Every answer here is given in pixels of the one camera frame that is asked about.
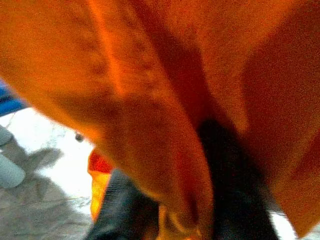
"concrete floor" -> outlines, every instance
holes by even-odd
[[[0,240],[81,240],[90,226],[93,145],[32,108],[0,117],[13,138],[0,152],[26,172],[17,187],[0,188]],[[274,223],[282,240],[295,235],[283,218]],[[320,240],[317,226],[304,240]]]

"orange fabric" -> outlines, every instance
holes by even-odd
[[[210,238],[195,128],[216,118],[302,236],[320,219],[319,4],[0,0],[0,75],[161,202],[181,239]]]
[[[92,200],[91,200],[91,216],[94,221],[97,220],[100,209],[102,207],[105,192],[111,176],[113,167],[103,156],[93,150],[88,159],[88,173],[92,177]]]

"black fabric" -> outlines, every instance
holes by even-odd
[[[262,175],[233,136],[208,120],[198,129],[214,185],[214,240],[277,240],[260,195]]]
[[[158,204],[115,169],[97,221],[85,240],[140,240],[150,223],[158,225]]]

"blue object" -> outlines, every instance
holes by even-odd
[[[0,78],[0,117],[27,107],[26,103],[8,90],[7,85]]]

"orange jacket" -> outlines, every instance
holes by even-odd
[[[0,0],[0,22],[1,77],[160,201],[175,238],[210,232],[208,117],[300,236],[320,219],[319,1]]]

